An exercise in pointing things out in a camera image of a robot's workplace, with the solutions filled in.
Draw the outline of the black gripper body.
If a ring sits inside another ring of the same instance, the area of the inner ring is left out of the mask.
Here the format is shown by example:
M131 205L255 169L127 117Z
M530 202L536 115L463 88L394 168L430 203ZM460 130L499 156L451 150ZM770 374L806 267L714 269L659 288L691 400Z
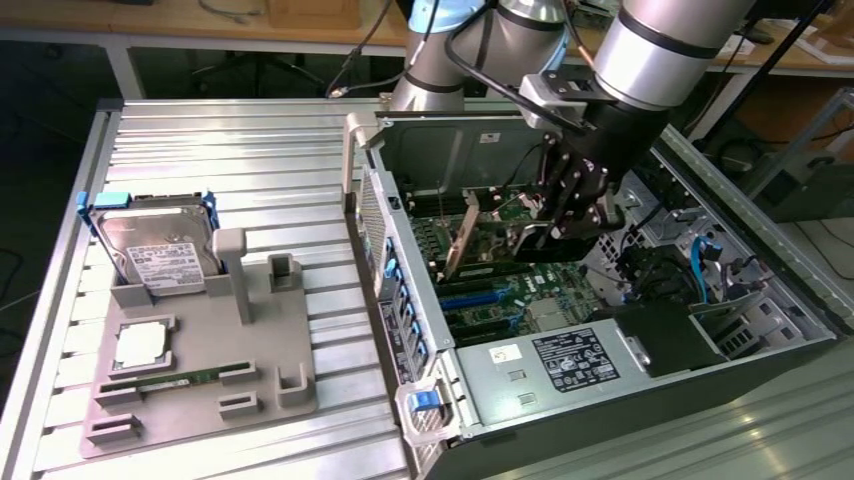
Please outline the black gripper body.
M567 133L563 144L570 165L583 173L607 170L607 183L617 183L649 153L669 124L671 111L645 110L629 103L589 103L583 113L583 134Z

